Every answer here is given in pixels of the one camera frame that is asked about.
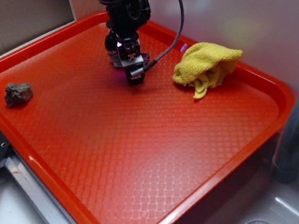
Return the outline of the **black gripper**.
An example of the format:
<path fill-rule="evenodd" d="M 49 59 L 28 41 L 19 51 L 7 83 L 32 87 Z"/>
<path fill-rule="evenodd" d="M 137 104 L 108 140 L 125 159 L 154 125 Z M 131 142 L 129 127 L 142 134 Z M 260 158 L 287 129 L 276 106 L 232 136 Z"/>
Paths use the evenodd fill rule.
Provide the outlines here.
<path fill-rule="evenodd" d="M 151 9 L 148 0 L 121 0 L 107 5 L 109 21 L 109 35 L 105 38 L 105 47 L 108 51 L 115 51 L 121 43 L 121 55 L 138 57 L 137 30 L 150 19 Z"/>

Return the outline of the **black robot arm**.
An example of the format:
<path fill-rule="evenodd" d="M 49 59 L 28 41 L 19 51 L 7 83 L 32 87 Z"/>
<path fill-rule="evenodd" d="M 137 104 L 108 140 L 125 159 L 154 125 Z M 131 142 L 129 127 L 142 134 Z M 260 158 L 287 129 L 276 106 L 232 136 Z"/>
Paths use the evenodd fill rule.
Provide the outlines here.
<path fill-rule="evenodd" d="M 113 52 L 123 50 L 124 58 L 132 60 L 140 55 L 138 29 L 150 19 L 151 8 L 148 0 L 99 0 L 106 7 L 109 16 L 105 47 Z"/>

